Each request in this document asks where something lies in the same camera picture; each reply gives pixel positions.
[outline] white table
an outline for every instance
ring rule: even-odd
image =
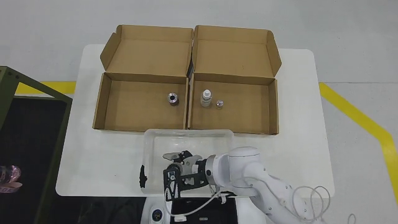
[[[91,127],[104,72],[100,61],[103,47],[88,45],[83,51],[56,190],[64,196],[144,196],[139,187],[143,133]],[[237,143],[259,148],[265,167],[274,176],[296,187],[323,185],[333,195],[335,186],[313,54],[294,49],[279,52],[280,134],[236,134]]]

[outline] metal nut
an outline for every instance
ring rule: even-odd
[[[167,99],[172,106],[177,106],[180,103],[180,100],[178,99],[178,96],[176,93],[169,93],[167,96]]]
[[[218,101],[216,102],[216,106],[217,106],[217,108],[219,108],[219,109],[221,109],[221,108],[223,107],[223,105],[224,105],[224,101],[222,101],[222,100],[218,100]]]

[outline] green metal frame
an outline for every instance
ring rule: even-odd
[[[2,125],[4,124],[8,110],[12,103],[12,99],[14,98],[19,83],[23,83],[54,97],[54,99],[29,96],[27,98],[40,98],[42,100],[61,100],[67,104],[62,119],[60,132],[58,134],[57,142],[55,144],[55,150],[51,159],[49,173],[45,181],[38,211],[34,220],[34,223],[45,223],[47,222],[51,200],[55,192],[55,184],[57,182],[63,143],[65,141],[70,109],[72,107],[72,99],[67,95],[64,95],[22,73],[13,70],[12,68],[0,67],[0,130],[2,128]]]

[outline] small white bottle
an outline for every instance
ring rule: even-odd
[[[202,107],[208,107],[210,106],[211,103],[211,91],[209,89],[206,89],[203,91],[200,97],[200,104]]]

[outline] bottle cap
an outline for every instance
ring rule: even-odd
[[[204,98],[205,100],[208,100],[208,99],[211,98],[211,92],[210,92],[209,89],[206,89],[205,91],[203,91],[203,98]]]

